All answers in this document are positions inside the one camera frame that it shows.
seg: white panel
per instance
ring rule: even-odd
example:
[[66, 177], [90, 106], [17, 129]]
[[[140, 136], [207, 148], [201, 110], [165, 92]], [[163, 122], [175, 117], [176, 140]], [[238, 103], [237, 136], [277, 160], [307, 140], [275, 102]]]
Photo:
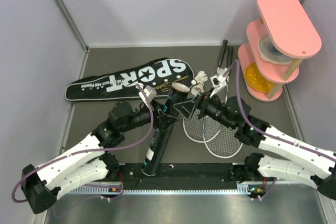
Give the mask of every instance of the white panel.
[[64, 0], [90, 46], [247, 42], [256, 0]]
[[0, 0], [0, 48], [0, 222], [23, 224], [31, 209], [12, 189], [25, 166], [55, 157], [83, 51], [54, 0]]
[[336, 0], [305, 0], [322, 49], [288, 85], [307, 143], [336, 151]]

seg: yellow object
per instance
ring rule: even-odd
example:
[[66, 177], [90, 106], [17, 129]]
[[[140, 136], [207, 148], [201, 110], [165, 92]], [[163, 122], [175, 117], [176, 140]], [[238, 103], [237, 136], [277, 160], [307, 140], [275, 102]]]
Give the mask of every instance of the yellow object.
[[268, 93], [274, 86], [273, 82], [266, 80], [260, 74], [256, 63], [252, 63], [246, 68], [245, 79], [251, 88], [263, 93]]

